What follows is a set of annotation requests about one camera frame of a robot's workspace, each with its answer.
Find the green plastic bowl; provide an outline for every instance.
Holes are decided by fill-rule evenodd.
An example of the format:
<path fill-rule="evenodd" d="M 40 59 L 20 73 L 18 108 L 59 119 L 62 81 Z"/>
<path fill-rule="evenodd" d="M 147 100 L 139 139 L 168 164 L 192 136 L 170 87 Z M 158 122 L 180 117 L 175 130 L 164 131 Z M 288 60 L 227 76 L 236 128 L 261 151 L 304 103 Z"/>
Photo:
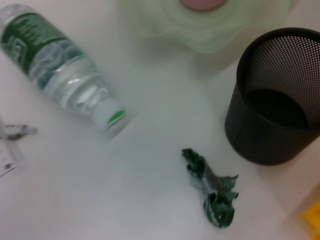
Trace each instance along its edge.
<path fill-rule="evenodd" d="M 212 11 L 194 11 L 180 0 L 121 0 L 127 20 L 144 38 L 174 36 L 200 53 L 224 48 L 251 27 L 273 29 L 287 18 L 291 0 L 227 0 Z"/>

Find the plastic water bottle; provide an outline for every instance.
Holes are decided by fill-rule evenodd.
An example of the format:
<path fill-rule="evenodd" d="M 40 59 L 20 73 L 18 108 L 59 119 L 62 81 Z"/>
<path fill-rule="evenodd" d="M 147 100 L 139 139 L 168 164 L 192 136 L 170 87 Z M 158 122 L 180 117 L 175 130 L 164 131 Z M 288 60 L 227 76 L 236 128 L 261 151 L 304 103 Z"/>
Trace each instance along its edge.
<path fill-rule="evenodd" d="M 105 131 L 125 125 L 125 111 L 110 97 L 96 66 L 33 8 L 0 9 L 0 36 L 4 52 L 61 107 L 91 116 Z"/>

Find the black mesh trash can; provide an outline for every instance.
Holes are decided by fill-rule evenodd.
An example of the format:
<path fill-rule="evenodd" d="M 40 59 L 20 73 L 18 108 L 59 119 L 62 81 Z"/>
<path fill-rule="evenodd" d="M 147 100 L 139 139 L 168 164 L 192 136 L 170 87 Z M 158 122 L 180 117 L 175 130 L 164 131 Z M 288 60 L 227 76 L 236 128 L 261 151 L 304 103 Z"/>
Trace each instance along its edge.
<path fill-rule="evenodd" d="M 271 31 L 242 55 L 225 120 L 244 158 L 261 165 L 289 161 L 320 135 L 320 33 Z"/>

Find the bottle cap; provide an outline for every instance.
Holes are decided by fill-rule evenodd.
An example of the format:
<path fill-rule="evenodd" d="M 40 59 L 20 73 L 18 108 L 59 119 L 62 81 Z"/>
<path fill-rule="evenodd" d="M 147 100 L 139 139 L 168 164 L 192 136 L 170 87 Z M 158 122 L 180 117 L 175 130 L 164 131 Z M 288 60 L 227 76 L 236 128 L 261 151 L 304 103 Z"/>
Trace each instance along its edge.
<path fill-rule="evenodd" d="M 124 108 L 112 97 L 100 102 L 94 109 L 92 119 L 104 131 L 119 123 L 126 115 Z"/>

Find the pink object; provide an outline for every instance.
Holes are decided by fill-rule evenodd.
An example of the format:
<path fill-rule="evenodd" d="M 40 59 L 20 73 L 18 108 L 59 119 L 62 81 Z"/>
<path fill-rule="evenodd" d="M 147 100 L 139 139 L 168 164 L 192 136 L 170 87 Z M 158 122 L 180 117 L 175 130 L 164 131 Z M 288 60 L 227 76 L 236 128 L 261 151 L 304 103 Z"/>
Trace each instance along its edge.
<path fill-rule="evenodd" d="M 188 8 L 197 11 L 209 11 L 220 7 L 226 0 L 181 0 Z"/>

